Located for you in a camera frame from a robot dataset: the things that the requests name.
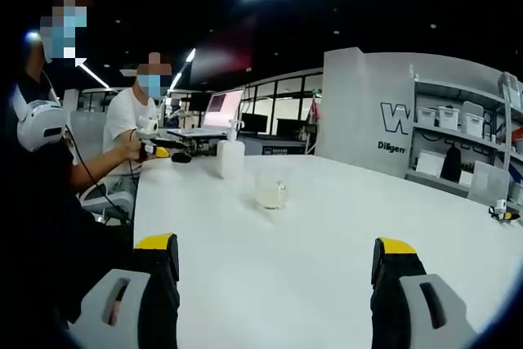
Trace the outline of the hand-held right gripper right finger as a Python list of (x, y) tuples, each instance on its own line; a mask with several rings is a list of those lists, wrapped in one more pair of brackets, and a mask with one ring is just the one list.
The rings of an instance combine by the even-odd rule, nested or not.
[(409, 244), (375, 239), (370, 284), (373, 348), (467, 348), (475, 340), (465, 302), (426, 273)]

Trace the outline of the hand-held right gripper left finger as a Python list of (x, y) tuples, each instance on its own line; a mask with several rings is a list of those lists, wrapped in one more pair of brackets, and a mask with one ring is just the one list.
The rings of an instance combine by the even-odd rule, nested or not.
[(125, 269), (109, 271), (84, 296), (69, 331), (81, 348), (176, 348), (178, 282), (177, 236), (146, 237)]

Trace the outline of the person's left hand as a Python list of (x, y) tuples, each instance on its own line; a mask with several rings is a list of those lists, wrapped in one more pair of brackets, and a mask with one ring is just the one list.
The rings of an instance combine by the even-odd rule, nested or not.
[(121, 145), (122, 149), (122, 161), (130, 160), (137, 161), (141, 160), (141, 142), (138, 140), (125, 141)]

